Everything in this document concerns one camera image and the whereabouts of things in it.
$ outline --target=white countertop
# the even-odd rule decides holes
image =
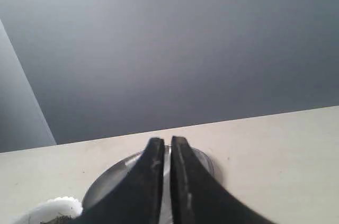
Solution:
[[[0,154],[1,223],[91,183],[148,139],[185,136],[234,196],[278,223],[339,223],[339,106]]]

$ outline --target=metal plate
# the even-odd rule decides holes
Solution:
[[[202,151],[193,148],[193,152],[205,167],[205,169],[212,175],[215,175],[215,170],[211,159]],[[91,187],[86,192],[83,199],[84,210],[90,208],[100,199],[106,196],[116,185],[128,174],[136,161],[141,156],[142,151],[123,159],[107,169],[101,176],[99,176]],[[164,187],[163,199],[160,212],[160,224],[172,223],[171,210],[171,195],[170,195],[170,164],[171,164],[171,147],[165,146],[164,156]]]

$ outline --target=black object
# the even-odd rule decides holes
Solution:
[[[151,138],[128,175],[69,224],[158,224],[163,167],[164,142]],[[171,202],[174,224],[273,224],[219,185],[183,137],[172,138]]]

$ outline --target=small white bowl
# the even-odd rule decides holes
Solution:
[[[82,211],[82,205],[77,199],[65,196],[63,198],[51,199],[38,205],[17,218],[13,224],[40,224],[40,222],[48,222],[58,216],[76,218]]]

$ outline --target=white wall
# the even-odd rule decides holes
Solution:
[[[0,152],[55,144],[0,20]]]
[[[0,0],[58,142],[339,104],[339,0]]]

